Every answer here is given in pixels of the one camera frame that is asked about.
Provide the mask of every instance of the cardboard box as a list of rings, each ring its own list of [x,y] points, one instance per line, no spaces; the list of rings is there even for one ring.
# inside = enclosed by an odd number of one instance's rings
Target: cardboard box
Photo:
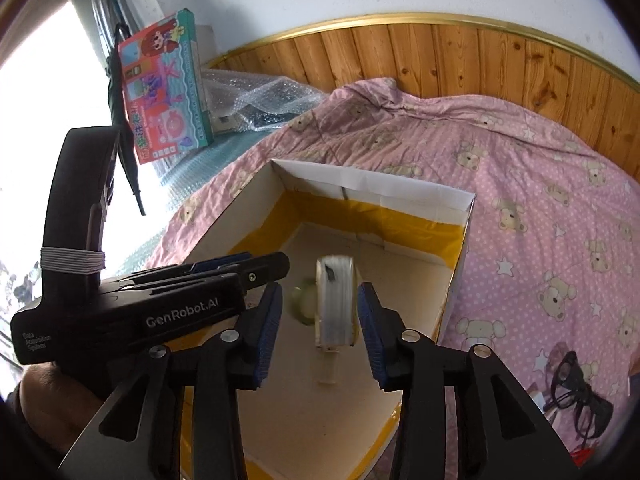
[[[269,376],[257,392],[238,392],[250,479],[356,480],[370,471],[397,427],[401,392],[379,389],[362,338],[340,350],[337,384],[319,384],[314,327],[288,312],[292,290],[315,276],[320,256],[349,254],[383,306],[436,340],[454,304],[474,197],[402,176],[274,160],[210,227],[188,260],[282,250],[291,264]],[[190,419],[188,403],[185,410]],[[188,431],[183,439],[189,449]]]
[[[140,164],[212,141],[193,14],[183,9],[118,46]]]

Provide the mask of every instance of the wooden wall panel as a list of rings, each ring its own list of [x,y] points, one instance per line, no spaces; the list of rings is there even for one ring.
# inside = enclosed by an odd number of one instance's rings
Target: wooden wall panel
[[[389,25],[398,88],[423,98],[438,97],[438,70],[431,25]]]
[[[527,40],[522,105],[561,122],[569,86],[571,55],[548,44]]]
[[[610,80],[604,70],[572,56],[562,124],[590,146],[600,135]]]
[[[440,94],[479,94],[478,30],[456,25],[440,25],[434,30]]]
[[[258,46],[216,67],[283,74],[325,92],[386,76],[423,98],[496,96],[563,124],[640,181],[640,93],[586,59],[516,34],[466,25],[352,27]]]
[[[328,30],[321,32],[320,36],[334,73],[336,88],[364,79],[350,28]]]
[[[278,63],[282,69],[282,75],[285,75],[299,83],[308,84],[305,68],[302,66],[300,54],[296,48],[296,42],[293,40],[282,40],[273,43],[273,49],[276,51]]]
[[[524,94],[525,40],[496,30],[478,30],[480,93],[518,105]]]
[[[386,25],[356,27],[353,39],[366,79],[373,77],[398,77],[394,50],[391,46],[389,29]]]
[[[293,40],[309,84],[323,92],[335,90],[334,74],[320,34],[308,34]]]

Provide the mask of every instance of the silver screw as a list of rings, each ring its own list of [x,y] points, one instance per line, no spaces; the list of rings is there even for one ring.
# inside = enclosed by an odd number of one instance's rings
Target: silver screw
[[[222,334],[220,334],[220,339],[225,343],[232,343],[236,341],[240,337],[240,334],[237,330],[225,330]]]
[[[474,354],[484,359],[491,355],[491,349],[487,345],[476,345],[474,346]]]
[[[153,359],[159,359],[161,357],[164,357],[165,354],[166,354],[166,348],[164,346],[162,346],[162,345],[152,346],[149,349],[149,355]]]
[[[415,330],[405,330],[402,332],[402,340],[408,343],[415,343],[420,339],[420,334]]]

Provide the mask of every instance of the black eyeglasses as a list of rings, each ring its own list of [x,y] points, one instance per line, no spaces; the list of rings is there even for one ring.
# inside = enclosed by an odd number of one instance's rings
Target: black eyeglasses
[[[598,438],[607,429],[613,415],[613,404],[594,393],[584,380],[577,355],[571,351],[556,368],[551,381],[551,400],[544,411],[555,406],[566,410],[574,405],[574,428],[582,438],[584,448],[587,440]]]

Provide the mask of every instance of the pink blanket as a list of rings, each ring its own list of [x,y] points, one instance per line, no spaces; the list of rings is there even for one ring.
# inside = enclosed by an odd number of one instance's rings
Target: pink blanket
[[[640,186],[569,130],[491,97],[422,100],[390,79],[361,81],[265,138],[188,199],[148,266],[181,262],[270,158],[477,193],[444,344],[485,343],[524,387],[543,392],[573,349],[594,391],[623,407],[640,330]],[[579,444],[569,413],[556,430],[569,449]]]

